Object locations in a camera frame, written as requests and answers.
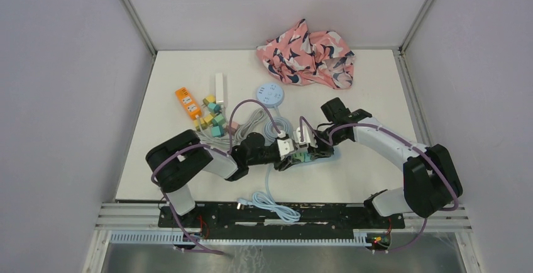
round power strip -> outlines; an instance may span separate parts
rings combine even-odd
[[[283,89],[274,82],[266,83],[257,89],[257,101],[268,108],[275,108],[283,102]]]

orange device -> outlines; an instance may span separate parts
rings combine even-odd
[[[193,120],[196,120],[196,116],[202,117],[202,110],[200,109],[200,106],[191,94],[189,94],[188,90],[184,87],[176,91],[176,97],[178,97],[178,100],[184,107],[187,114],[189,114],[189,117]]]

black and white robotic arm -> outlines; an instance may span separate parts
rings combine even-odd
[[[330,157],[333,146],[346,140],[373,149],[403,172],[403,187],[378,192],[364,202],[377,216],[414,212],[427,218],[462,195],[450,154],[443,146],[410,142],[370,113],[362,109],[351,112],[339,98],[328,101],[321,109],[331,124],[323,131],[300,122],[292,138],[281,132],[271,145],[265,146],[263,135],[250,133],[231,153],[223,153],[202,145],[196,134],[188,130],[150,150],[146,161],[152,171],[159,169],[157,182],[179,215],[194,208],[187,182],[202,170],[236,181],[248,174],[251,165],[273,164],[277,170],[297,165],[299,161],[294,157],[297,153],[307,152],[312,159]],[[191,148],[199,145],[203,148]],[[181,157],[168,161],[183,150],[186,151],[180,153]]]

pink patterned cloth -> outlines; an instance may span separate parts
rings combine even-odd
[[[333,89],[349,89],[353,83],[355,54],[346,42],[333,31],[309,33],[304,19],[258,47],[256,55],[283,83],[316,82]]]

crumpled cloth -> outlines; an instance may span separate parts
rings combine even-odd
[[[346,42],[334,31],[309,33],[304,19],[258,47],[256,55],[283,83],[316,82],[333,89],[349,89],[353,83],[355,54]]]

